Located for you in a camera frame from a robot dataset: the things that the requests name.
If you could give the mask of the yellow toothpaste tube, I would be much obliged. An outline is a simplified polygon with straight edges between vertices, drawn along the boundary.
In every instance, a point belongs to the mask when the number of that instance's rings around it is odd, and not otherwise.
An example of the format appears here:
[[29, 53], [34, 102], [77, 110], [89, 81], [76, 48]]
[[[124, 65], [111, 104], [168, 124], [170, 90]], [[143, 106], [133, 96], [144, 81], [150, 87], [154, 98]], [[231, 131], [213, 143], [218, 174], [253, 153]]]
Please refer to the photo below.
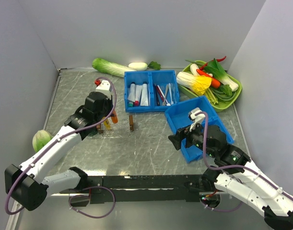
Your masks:
[[110, 125], [110, 122], [108, 119], [106, 119], [104, 122], [103, 122], [106, 130], [111, 130], [111, 125]]

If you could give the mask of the orange toothpaste tube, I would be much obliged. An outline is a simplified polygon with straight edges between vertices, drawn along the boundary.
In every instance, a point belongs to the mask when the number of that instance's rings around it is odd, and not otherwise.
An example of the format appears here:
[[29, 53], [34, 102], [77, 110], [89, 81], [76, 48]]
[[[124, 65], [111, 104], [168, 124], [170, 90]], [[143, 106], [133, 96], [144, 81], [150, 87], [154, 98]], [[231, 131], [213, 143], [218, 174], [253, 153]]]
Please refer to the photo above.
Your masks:
[[115, 111], [115, 110], [113, 110], [113, 112], [112, 112], [110, 118], [111, 118], [111, 120], [112, 120], [112, 122], [113, 122], [114, 124], [116, 124], [116, 123], [118, 122], [118, 117], [117, 117], [117, 114], [116, 114], [116, 111]]

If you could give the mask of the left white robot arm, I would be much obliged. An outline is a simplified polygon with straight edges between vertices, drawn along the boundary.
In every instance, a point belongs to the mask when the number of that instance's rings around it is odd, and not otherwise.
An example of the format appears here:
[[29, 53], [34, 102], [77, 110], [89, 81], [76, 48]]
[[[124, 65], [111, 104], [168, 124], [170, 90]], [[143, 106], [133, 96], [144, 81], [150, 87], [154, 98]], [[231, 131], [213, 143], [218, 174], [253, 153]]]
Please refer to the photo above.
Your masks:
[[48, 176], [51, 168], [75, 145], [89, 134], [97, 132], [97, 126], [106, 121], [116, 107], [114, 89], [91, 92], [60, 128], [59, 132], [34, 156], [19, 166], [11, 164], [4, 172], [5, 211], [11, 215], [9, 200], [13, 198], [23, 208], [32, 211], [38, 208], [51, 194], [74, 189], [81, 193], [88, 185], [88, 175], [77, 167], [64, 173]]

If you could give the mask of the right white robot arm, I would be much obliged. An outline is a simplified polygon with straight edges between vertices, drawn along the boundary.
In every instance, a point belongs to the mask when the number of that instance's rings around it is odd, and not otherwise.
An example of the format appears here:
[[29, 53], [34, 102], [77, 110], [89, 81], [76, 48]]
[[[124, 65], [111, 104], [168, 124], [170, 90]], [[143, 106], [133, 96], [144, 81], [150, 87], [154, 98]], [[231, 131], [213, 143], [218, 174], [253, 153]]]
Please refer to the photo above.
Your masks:
[[196, 147], [214, 159], [202, 176], [208, 191], [224, 191], [252, 207], [274, 230], [293, 230], [293, 196], [274, 184], [240, 148], [227, 142], [217, 125], [205, 130], [201, 124], [194, 129], [180, 128], [169, 140], [176, 150], [182, 144]]

